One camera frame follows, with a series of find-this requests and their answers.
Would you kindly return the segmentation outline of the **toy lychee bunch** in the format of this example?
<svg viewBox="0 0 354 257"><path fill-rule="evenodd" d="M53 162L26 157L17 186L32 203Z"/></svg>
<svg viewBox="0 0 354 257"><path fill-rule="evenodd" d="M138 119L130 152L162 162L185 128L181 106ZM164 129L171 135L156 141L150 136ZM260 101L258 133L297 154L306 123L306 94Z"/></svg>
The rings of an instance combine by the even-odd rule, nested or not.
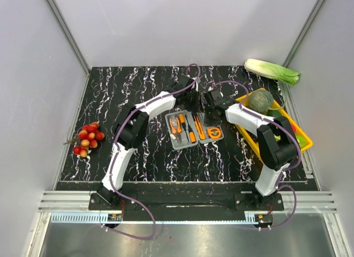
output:
<svg viewBox="0 0 354 257"><path fill-rule="evenodd" d="M89 153L98 147L99 142L105 139L100 131L100 123L85 124L72 138L67 138L64 145L72 145L72 152L81 158L88 158Z"/></svg>

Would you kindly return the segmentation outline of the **toy cantaloupe melon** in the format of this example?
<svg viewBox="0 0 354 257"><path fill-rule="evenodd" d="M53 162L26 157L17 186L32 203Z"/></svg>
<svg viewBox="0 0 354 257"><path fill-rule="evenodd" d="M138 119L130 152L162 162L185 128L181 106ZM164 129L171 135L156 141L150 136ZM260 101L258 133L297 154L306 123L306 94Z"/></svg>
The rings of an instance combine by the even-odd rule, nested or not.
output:
<svg viewBox="0 0 354 257"><path fill-rule="evenodd" d="M250 94L248 98L248 108L258 112L266 113L272 106L274 98L269 91L260 89Z"/></svg>

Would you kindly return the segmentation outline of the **toy green avocado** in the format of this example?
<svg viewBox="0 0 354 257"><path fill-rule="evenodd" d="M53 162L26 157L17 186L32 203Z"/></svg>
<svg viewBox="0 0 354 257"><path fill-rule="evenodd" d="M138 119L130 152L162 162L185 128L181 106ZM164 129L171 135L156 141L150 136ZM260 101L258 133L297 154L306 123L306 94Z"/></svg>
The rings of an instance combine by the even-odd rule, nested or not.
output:
<svg viewBox="0 0 354 257"><path fill-rule="evenodd" d="M279 110L269 110L267 112L267 116L273 117L276 119L276 118L283 116L283 114Z"/></svg>

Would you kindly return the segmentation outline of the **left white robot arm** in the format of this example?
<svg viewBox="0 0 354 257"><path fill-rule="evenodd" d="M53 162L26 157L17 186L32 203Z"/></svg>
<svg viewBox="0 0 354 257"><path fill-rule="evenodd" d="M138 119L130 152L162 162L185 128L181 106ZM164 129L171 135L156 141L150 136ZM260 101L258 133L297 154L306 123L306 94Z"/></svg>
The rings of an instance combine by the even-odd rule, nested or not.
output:
<svg viewBox="0 0 354 257"><path fill-rule="evenodd" d="M146 137L149 121L176 106L193 105L199 82L198 76L190 78L184 75L157 96L140 104L126 105L121 110L114 132L110 164L97 190L101 197L100 202L106 209L114 210L119 206L120 197L116 192L122 188L124 174L133 152Z"/></svg>

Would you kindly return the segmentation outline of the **orange handled pliers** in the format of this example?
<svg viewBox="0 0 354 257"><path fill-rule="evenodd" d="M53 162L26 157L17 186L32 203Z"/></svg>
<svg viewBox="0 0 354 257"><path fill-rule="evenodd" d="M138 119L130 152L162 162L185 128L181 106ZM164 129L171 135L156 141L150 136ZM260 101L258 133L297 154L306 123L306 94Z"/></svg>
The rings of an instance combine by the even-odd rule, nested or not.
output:
<svg viewBox="0 0 354 257"><path fill-rule="evenodd" d="M179 119L176 116L169 117L170 137L177 143L182 143L182 129Z"/></svg>

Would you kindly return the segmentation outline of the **yellow plastic bin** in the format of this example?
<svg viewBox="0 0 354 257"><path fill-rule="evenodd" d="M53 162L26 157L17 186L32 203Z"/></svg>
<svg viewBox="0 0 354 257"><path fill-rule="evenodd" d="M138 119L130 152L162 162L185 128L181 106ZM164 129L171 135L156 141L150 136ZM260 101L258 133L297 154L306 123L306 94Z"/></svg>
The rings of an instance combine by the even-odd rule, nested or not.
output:
<svg viewBox="0 0 354 257"><path fill-rule="evenodd" d="M243 102L243 105L245 107L248 107L248 98L246 98L246 97L247 97L247 95L243 95L241 97L236 98L236 101ZM271 108L274 109L274 108L278 108L278 107L280 107L280 105L274 99ZM301 127L290 117L290 115L284 109L279 109L279 111L283 114L284 117L286 117L289 120L295 135L299 134L299 135L302 135L303 137L305 137L306 146L304 148L300 149L301 152L304 152L304 151L308 150L309 148L311 148L313 146L313 141L309 138L309 136L301 129ZM257 141L255 135L253 135L252 133L247 131L244 127L240 127L236 124L235 124L235 126L239 130L239 132L242 134L244 139L247 141L247 143L249 144L251 149L255 152L257 157L259 159L261 159L260 152L259 152L259 145L258 145L258 141Z"/></svg>

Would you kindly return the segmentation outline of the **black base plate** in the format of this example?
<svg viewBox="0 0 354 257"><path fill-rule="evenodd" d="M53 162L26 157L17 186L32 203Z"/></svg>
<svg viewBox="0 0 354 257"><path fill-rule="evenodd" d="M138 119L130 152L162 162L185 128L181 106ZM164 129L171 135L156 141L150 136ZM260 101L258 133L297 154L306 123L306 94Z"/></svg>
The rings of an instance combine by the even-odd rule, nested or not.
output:
<svg viewBox="0 0 354 257"><path fill-rule="evenodd" d="M253 183L239 182L163 182L123 184L119 190L125 196L153 207L182 207L203 205L236 211L283 211L281 194L262 197Z"/></svg>

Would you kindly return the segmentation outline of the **short orange screwdriver handle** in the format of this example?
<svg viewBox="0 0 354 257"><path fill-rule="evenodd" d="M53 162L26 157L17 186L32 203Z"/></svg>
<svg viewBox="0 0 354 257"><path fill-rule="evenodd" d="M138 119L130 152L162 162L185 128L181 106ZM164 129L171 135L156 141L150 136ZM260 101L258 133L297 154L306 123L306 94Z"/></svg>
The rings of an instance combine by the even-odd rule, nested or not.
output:
<svg viewBox="0 0 354 257"><path fill-rule="evenodd" d="M195 138L194 132L191 129L191 127L189 127L189 137L190 137L191 143L195 143L196 142L196 138Z"/></svg>

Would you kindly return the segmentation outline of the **orange tape measure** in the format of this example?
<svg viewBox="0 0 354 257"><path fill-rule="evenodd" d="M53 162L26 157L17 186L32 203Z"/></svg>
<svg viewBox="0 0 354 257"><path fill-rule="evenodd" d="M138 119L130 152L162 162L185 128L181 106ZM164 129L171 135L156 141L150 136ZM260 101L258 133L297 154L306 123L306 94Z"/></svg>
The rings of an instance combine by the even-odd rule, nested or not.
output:
<svg viewBox="0 0 354 257"><path fill-rule="evenodd" d="M219 127L210 127L207 129L209 138L218 139L222 136L222 131Z"/></svg>

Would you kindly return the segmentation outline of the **grey plastic tool case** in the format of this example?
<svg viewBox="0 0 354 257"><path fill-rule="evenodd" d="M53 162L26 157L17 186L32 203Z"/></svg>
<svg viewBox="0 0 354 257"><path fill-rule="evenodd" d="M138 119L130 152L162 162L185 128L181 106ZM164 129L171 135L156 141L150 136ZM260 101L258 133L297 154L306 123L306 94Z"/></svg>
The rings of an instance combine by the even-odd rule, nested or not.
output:
<svg viewBox="0 0 354 257"><path fill-rule="evenodd" d="M179 114L180 113L184 114L185 123L186 123L186 129L187 129L188 135L186 135L185 131L183 130L183 128L181 126L181 129L182 129L182 133L181 133L182 143L177 143L176 141L174 141L170 137L171 130L170 130L170 127L169 127L169 117L176 116L179 119ZM203 128L205 136L206 136L205 140L201 140L199 138L199 134L198 134L197 128L195 126L195 121L194 121L194 118L193 118L194 114L197 114L198 117L199 117L199 120L201 122L202 128ZM169 113L169 114L165 115L165 120L166 120L166 124L167 124L167 127L168 127L168 133L169 133L169 137L170 137L173 149L182 150L182 149L185 149L185 148L197 146L198 144L205 145L205 144L208 144L208 143L214 143L214 142L220 141L220 140L222 140L224 138L223 132L222 132L222 136L220 138L218 138L218 139L209 138L208 133L207 133L207 129L210 128L210 127L219 127L221 129L221 126L220 125L210 126L210 125L205 124L204 117L205 117L205 114L203 112L190 112L190 111L187 111L187 110L176 111L176 112L172 112L172 113ZM191 127L191 129L194 132L194 135L195 135L195 138L196 138L196 142L195 143L191 143L191 141L190 141L189 127Z"/></svg>

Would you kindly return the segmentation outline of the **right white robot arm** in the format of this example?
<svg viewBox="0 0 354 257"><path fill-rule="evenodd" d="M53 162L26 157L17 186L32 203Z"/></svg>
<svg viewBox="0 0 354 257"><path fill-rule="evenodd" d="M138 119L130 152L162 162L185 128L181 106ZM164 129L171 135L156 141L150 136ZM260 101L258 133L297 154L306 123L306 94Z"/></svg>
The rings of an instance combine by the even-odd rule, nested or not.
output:
<svg viewBox="0 0 354 257"><path fill-rule="evenodd" d="M301 159L301 150L289 120L284 117L269 117L257 113L240 102L224 97L217 89L204 94L206 99L205 119L210 125L224 121L238 125L252 133L258 141L263 168L256 181L252 196L255 209L265 210L270 206L270 195L277 191L280 175L296 167Z"/></svg>

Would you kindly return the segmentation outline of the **toy napa cabbage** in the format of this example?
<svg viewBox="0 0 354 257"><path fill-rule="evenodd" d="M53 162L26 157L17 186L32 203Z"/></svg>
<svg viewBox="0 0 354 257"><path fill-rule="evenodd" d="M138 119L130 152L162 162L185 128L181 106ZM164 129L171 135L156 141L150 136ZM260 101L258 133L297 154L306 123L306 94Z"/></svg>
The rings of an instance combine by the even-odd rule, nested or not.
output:
<svg viewBox="0 0 354 257"><path fill-rule="evenodd" d="M247 59L244 63L244 68L259 76L282 81L290 86L294 86L299 81L299 72L267 61Z"/></svg>

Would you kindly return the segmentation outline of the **orange utility knife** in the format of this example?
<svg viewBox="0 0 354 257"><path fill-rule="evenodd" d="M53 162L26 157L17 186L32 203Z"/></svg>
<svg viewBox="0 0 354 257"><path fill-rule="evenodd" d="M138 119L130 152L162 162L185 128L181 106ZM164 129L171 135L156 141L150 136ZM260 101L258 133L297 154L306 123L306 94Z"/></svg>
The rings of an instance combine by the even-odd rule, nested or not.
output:
<svg viewBox="0 0 354 257"><path fill-rule="evenodd" d="M194 121L195 121L195 126L197 128L197 131L198 131L198 134L199 134L199 138L201 140L205 140L206 139L206 136L205 136L205 133L204 133L204 130L202 128L202 125L201 125L201 122L199 120L199 117L197 114L194 114L193 115L193 118L194 118Z"/></svg>

